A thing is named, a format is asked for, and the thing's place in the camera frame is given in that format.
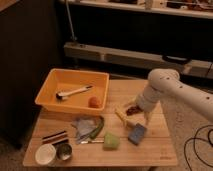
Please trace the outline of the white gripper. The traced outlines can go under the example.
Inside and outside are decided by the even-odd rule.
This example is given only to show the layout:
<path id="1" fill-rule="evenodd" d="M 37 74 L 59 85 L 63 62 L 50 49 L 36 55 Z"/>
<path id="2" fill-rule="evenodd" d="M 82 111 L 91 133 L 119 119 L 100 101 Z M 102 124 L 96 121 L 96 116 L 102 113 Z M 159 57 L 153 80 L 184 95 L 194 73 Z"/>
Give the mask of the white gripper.
<path id="1" fill-rule="evenodd" d="M 136 100 L 131 99 L 123 106 L 126 108 L 138 106 L 140 109 L 142 109 L 144 111 L 145 125 L 148 126 L 152 118 L 151 111 L 155 108 L 160 96 L 161 94 L 157 90 L 153 89 L 152 87 L 146 87 L 136 96 Z"/>

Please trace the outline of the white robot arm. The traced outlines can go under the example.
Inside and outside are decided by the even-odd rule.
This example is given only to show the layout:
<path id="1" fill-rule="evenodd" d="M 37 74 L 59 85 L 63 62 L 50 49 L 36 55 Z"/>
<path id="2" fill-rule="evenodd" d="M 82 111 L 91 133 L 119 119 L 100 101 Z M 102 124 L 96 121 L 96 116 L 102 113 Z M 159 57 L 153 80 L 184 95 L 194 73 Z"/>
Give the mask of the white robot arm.
<path id="1" fill-rule="evenodd" d="M 126 105 L 137 106 L 149 114 L 164 95 L 173 96 L 213 123 L 213 94 L 181 82 L 176 70 L 153 69 L 149 72 L 147 81 L 144 90 Z"/>

